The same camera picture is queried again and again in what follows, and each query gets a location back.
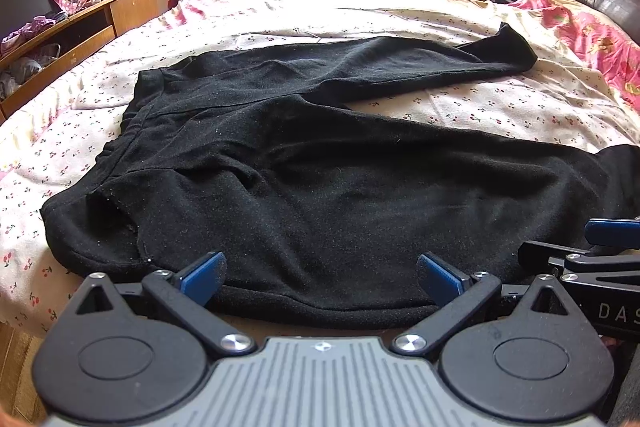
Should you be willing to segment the black pants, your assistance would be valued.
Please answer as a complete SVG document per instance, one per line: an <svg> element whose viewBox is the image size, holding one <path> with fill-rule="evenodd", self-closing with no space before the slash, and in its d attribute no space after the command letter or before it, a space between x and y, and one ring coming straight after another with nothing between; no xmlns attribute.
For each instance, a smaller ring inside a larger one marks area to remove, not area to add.
<svg viewBox="0 0 640 427"><path fill-rule="evenodd" d="M527 72L508 25L461 46L378 37L207 52L140 72L117 139L41 216L82 277L137 282L223 253L221 313L386 329L433 311L416 259L518 283L529 239L578 247L639 212L639 151L359 113L352 103Z"/></svg>

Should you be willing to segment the cherry print bed sheet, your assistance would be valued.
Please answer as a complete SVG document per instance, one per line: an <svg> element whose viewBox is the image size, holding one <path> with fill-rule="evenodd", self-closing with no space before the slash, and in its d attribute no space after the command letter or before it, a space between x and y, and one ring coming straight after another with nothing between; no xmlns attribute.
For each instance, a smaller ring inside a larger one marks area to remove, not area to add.
<svg viewBox="0 0 640 427"><path fill-rule="evenodd" d="M395 36L450 46L508 24L538 55L492 83L364 102L365 112L597 152L639 140L636 113L534 11L476 0L181 0L107 44L1 128L1 322L44 335L78 286L44 239L40 208L116 138L139 72L207 51Z"/></svg>

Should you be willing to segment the pink floral quilt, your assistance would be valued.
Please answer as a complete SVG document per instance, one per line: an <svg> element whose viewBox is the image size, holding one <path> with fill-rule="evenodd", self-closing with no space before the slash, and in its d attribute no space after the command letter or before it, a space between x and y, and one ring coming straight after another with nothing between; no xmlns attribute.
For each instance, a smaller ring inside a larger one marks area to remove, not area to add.
<svg viewBox="0 0 640 427"><path fill-rule="evenodd" d="M575 0L518 0L514 8L536 12L583 63L639 113L639 45L608 16Z"/></svg>

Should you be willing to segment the wooden TV cabinet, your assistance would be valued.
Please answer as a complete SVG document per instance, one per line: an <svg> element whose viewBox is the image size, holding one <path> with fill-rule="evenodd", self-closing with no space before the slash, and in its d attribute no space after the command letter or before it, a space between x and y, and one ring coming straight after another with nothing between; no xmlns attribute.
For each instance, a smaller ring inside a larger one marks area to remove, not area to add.
<svg viewBox="0 0 640 427"><path fill-rule="evenodd" d="M61 54L52 63L29 77L21 87L1 101L1 119L6 120L17 109L35 98L54 80L98 52L107 43L137 28L160 14L156 0L102 0L13 50L1 59L1 69L17 64L21 58L58 44Z"/></svg>

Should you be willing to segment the purple clothes in cabinet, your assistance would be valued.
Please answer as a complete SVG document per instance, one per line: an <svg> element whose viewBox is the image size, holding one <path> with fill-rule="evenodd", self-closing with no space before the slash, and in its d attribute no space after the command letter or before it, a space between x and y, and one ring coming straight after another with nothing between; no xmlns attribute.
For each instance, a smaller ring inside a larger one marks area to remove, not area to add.
<svg viewBox="0 0 640 427"><path fill-rule="evenodd" d="M43 31L55 25L55 20L46 16L35 16L21 28L12 31L1 39L1 55L6 56L19 46L38 36Z"/></svg>

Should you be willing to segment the black television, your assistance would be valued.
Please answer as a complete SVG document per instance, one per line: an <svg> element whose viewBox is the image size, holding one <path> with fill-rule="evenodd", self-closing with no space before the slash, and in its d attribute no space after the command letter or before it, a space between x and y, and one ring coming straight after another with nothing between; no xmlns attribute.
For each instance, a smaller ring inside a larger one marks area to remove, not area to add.
<svg viewBox="0 0 640 427"><path fill-rule="evenodd" d="M54 0L0 0L0 31L4 38L36 16L57 16L61 12Z"/></svg>

